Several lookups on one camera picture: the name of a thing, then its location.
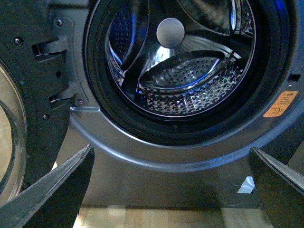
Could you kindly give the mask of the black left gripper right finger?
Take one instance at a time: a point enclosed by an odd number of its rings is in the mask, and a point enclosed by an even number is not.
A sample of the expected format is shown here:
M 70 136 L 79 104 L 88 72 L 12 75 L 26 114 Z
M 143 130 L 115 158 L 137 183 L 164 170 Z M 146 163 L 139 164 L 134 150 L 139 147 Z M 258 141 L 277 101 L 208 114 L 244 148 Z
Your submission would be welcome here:
M 262 210 L 275 228 L 304 226 L 304 176 L 257 147 L 248 155 Z

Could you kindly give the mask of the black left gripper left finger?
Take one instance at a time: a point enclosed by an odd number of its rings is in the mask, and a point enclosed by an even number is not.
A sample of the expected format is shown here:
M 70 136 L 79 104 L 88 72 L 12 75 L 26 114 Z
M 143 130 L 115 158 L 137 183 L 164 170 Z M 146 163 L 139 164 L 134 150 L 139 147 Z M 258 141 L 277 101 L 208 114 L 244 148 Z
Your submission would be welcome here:
M 53 169 L 0 208 L 2 228 L 71 228 L 95 161 L 92 145 Z

